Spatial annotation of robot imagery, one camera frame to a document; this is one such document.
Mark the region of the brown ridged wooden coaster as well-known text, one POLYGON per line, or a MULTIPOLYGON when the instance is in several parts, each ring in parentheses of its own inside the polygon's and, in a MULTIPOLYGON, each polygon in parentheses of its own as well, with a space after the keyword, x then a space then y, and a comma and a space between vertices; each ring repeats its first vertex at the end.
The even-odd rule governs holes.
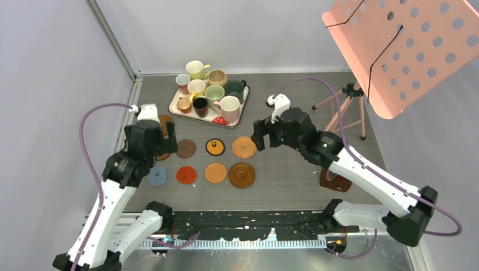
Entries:
POLYGON ((157 161, 162 161, 162 160, 165 160, 165 159, 168 159, 170 157, 171 153, 166 153, 166 154, 163 154, 163 155, 158 155, 156 157, 156 160, 157 161))

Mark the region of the dark walnut round coaster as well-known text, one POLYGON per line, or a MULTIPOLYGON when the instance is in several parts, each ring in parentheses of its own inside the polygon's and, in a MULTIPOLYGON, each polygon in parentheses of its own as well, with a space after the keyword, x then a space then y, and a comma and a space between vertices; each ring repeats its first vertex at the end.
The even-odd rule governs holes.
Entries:
POLYGON ((182 139, 177 143, 176 155, 180 158, 189 158, 196 152, 196 144, 191 139, 182 139))

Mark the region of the woven rattan coaster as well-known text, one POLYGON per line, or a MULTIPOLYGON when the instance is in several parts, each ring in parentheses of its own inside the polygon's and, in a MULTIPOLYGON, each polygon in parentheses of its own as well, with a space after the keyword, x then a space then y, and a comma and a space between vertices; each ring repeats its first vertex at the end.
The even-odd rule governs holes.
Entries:
POLYGON ((249 136, 236 138, 232 143, 233 154, 240 159, 249 159, 257 153, 258 149, 249 136))

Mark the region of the red apple smiley coaster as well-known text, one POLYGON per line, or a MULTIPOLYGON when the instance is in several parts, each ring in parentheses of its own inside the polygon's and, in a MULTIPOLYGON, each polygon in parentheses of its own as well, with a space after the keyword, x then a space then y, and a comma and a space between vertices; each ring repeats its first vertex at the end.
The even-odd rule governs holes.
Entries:
POLYGON ((193 184, 197 179, 197 172, 193 167, 183 166, 176 173, 176 180, 185 185, 193 184))

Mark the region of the blue round coaster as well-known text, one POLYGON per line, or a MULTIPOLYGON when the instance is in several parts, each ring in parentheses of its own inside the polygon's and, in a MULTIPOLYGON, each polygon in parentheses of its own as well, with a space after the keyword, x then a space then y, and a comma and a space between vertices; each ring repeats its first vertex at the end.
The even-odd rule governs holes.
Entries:
POLYGON ((155 166, 147 175, 148 183, 153 187, 163 186, 168 180, 168 172, 165 167, 155 166))

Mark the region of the dark brown ridged coaster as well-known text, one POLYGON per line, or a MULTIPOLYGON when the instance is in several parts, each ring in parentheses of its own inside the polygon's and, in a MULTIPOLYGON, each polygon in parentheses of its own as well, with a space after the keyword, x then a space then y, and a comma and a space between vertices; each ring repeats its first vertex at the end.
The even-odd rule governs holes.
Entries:
POLYGON ((228 180, 236 188, 248 188, 255 182, 255 179, 255 169, 249 163, 239 162, 229 168, 228 180))

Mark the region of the orange black smiley coaster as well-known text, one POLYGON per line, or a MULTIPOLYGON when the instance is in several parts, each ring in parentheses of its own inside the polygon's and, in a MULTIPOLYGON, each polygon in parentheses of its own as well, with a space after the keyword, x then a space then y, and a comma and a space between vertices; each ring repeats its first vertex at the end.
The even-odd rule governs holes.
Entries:
POLYGON ((211 156, 221 156, 225 150, 224 142, 219 138, 211 138, 205 144, 205 149, 211 156))

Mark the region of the light orange round coaster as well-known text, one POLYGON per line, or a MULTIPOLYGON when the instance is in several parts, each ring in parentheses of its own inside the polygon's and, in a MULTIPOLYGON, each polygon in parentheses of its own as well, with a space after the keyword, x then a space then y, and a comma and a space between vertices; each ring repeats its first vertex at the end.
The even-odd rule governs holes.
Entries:
POLYGON ((227 176, 227 169, 222 163, 214 162, 206 167, 204 176, 210 183, 221 183, 227 176))

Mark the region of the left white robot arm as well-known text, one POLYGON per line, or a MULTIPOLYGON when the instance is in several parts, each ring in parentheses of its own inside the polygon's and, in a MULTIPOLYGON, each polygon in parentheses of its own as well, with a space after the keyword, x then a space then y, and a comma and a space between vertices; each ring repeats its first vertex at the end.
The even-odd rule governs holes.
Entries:
POLYGON ((173 227, 172 208, 150 202, 140 217, 117 237, 113 236, 126 204, 156 163, 158 156, 177 152, 175 124, 166 123, 164 135, 158 120, 140 120, 125 130, 125 147, 110 156, 102 173, 102 191, 72 248, 56 255, 58 270, 121 270, 128 256, 154 232, 173 227))

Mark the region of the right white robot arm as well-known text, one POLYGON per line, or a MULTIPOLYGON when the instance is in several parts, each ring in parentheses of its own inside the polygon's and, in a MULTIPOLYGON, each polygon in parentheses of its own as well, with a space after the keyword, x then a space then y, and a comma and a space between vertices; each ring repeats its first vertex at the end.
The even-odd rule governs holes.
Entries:
POLYGON ((338 231, 343 226, 385 230, 401 244, 416 247, 433 215, 432 204, 438 192, 430 186, 421 189, 401 181, 363 158, 340 136, 317 130, 309 114, 292 107, 279 117, 253 123, 251 140, 258 151, 270 146, 295 149, 309 163, 331 171, 361 187, 380 201, 379 205, 352 204, 333 200, 333 210, 322 217, 324 228, 338 231))

